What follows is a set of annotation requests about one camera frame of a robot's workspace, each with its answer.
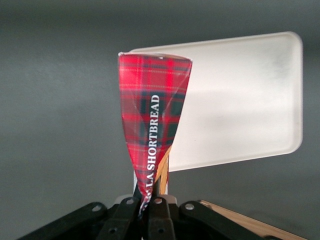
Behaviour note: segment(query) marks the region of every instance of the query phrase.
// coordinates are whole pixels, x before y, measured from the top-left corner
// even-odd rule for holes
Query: hole
[[[185,209],[187,209],[189,211],[195,209],[195,206],[192,205],[191,203],[187,203],[184,207],[185,207]]]
[[[114,234],[117,230],[118,230],[118,229],[117,229],[116,227],[110,228],[110,229],[109,229],[109,233],[110,233],[110,234]]]
[[[130,198],[129,200],[126,201],[126,204],[130,205],[130,204],[133,204],[134,203],[134,200],[132,198]]]
[[[98,212],[102,209],[102,206],[101,205],[97,205],[95,206],[94,208],[92,208],[92,212]]]
[[[157,197],[155,200],[154,200],[154,203],[155,204],[161,204],[162,203],[162,199]]]

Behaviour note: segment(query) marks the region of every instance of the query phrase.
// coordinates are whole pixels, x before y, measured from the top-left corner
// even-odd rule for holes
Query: gray wall
[[[169,191],[320,239],[319,12],[316,0],[2,0],[0,239],[132,191],[118,52],[283,31],[304,44],[301,147],[173,172]]]

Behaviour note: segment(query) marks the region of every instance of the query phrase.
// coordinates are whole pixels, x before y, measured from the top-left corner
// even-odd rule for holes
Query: white tray
[[[134,49],[193,60],[170,171],[295,151],[302,142],[302,42],[292,32]]]

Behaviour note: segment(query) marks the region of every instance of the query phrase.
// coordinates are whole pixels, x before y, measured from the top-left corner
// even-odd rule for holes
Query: wooden surface
[[[261,237],[273,236],[282,240],[306,240],[305,238],[299,237],[297,235],[268,225],[261,221],[252,219],[250,217],[244,216],[237,212],[225,209],[208,201],[201,200],[200,203]]]

